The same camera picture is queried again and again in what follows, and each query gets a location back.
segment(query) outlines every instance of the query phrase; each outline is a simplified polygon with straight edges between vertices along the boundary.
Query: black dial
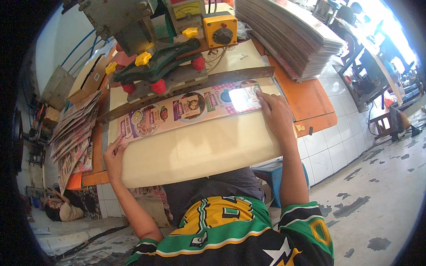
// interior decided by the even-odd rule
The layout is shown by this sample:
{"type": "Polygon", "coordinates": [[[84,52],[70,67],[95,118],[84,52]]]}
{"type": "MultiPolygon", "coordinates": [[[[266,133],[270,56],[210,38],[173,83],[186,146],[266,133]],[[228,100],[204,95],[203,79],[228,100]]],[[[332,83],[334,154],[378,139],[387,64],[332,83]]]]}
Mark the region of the black dial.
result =
{"type": "Polygon", "coordinates": [[[213,41],[218,44],[227,45],[232,41],[233,33],[230,29],[221,28],[213,33],[213,41]]]}

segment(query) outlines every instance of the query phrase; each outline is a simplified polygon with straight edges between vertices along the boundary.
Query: man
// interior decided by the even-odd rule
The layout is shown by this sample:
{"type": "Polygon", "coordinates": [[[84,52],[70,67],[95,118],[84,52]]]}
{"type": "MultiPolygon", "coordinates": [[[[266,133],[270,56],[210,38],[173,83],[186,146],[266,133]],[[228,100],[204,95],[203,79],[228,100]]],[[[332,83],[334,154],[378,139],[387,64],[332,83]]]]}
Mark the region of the man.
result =
{"type": "MultiPolygon", "coordinates": [[[[358,2],[353,2],[351,4],[351,7],[342,6],[339,11],[337,11],[336,17],[343,19],[352,26],[355,26],[355,21],[357,20],[355,14],[361,14],[362,11],[363,8],[361,7],[361,5],[358,2]]],[[[346,63],[346,61],[351,58],[351,55],[354,54],[358,43],[347,30],[339,26],[339,22],[337,20],[334,20],[333,24],[331,25],[331,29],[340,38],[344,39],[348,43],[349,53],[346,56],[342,57],[343,63],[346,63]]]]}
{"type": "Polygon", "coordinates": [[[65,190],[63,196],[55,189],[50,189],[59,198],[47,199],[44,211],[52,221],[68,222],[79,219],[84,215],[84,205],[71,191],[65,190]]]}
{"type": "Polygon", "coordinates": [[[309,202],[290,107],[281,96],[257,95],[284,157],[279,231],[272,229],[264,193],[245,168],[196,180],[197,187],[189,187],[191,181],[165,185],[179,225],[164,238],[121,181],[126,145],[114,152],[120,136],[108,146],[104,160],[112,188],[140,239],[127,265],[334,264],[333,243],[321,211],[316,202],[309,202]]]}

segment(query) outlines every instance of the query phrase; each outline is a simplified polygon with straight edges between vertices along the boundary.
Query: plastic stool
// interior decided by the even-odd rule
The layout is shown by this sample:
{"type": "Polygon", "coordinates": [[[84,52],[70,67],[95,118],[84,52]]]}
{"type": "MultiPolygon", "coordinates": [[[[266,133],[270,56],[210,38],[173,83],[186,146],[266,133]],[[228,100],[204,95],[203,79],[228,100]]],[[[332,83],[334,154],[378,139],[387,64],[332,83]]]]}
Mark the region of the plastic stool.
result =
{"type": "MultiPolygon", "coordinates": [[[[305,165],[303,165],[303,171],[305,172],[306,184],[309,189],[309,178],[308,173],[306,172],[305,165]]],[[[282,177],[282,160],[276,160],[271,163],[267,163],[262,166],[253,167],[252,171],[254,174],[266,181],[268,185],[271,187],[274,200],[271,204],[271,207],[281,208],[281,203],[279,201],[279,187],[281,185],[281,177],[282,177]]]]}

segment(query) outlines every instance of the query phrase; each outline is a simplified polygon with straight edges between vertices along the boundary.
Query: yellow star knob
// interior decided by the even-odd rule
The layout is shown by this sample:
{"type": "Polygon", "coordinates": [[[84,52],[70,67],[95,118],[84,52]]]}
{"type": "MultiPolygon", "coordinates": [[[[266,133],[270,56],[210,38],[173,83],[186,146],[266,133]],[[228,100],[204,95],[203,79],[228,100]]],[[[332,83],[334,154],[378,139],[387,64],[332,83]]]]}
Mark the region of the yellow star knob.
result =
{"type": "Polygon", "coordinates": [[[187,28],[182,31],[182,34],[187,38],[192,38],[198,35],[198,28],[187,28]]]}
{"type": "Polygon", "coordinates": [[[115,67],[117,66],[117,62],[109,63],[109,65],[105,68],[105,72],[109,75],[115,71],[115,67]]]}
{"type": "Polygon", "coordinates": [[[136,66],[144,66],[144,65],[148,64],[148,61],[150,60],[151,57],[152,57],[152,55],[150,53],[143,52],[140,55],[138,55],[138,57],[136,57],[135,65],[136,66]]]}

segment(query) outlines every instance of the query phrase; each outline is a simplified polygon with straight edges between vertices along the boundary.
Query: sports jersey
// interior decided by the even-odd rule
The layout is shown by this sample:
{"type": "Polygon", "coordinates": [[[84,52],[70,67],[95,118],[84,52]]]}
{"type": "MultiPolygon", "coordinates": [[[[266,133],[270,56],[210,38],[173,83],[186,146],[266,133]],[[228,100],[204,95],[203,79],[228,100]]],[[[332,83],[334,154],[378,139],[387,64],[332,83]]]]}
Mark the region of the sports jersey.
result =
{"type": "Polygon", "coordinates": [[[139,241],[126,265],[333,265],[333,242],[317,202],[282,210],[278,232],[265,204],[208,197],[161,242],[139,241]]]}

